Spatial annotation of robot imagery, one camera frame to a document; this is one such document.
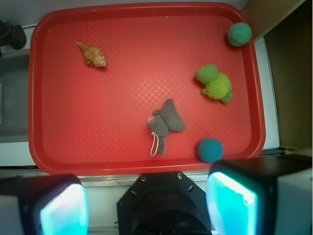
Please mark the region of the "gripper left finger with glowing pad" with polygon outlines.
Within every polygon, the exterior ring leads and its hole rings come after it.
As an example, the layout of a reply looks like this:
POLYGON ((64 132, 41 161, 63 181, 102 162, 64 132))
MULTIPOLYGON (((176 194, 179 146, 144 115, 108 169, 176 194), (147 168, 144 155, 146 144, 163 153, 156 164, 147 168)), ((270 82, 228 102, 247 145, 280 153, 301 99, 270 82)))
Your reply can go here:
POLYGON ((0 179, 2 235, 86 235, 89 199, 73 174, 0 179))

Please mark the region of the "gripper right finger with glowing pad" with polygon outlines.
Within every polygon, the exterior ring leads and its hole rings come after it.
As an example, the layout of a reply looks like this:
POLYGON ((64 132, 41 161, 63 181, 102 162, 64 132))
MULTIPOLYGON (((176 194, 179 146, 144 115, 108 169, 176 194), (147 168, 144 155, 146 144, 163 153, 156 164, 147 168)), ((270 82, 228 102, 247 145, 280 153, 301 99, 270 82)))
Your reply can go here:
POLYGON ((217 161, 209 170, 206 201, 220 235, 310 235, 313 160, 267 155, 217 161))

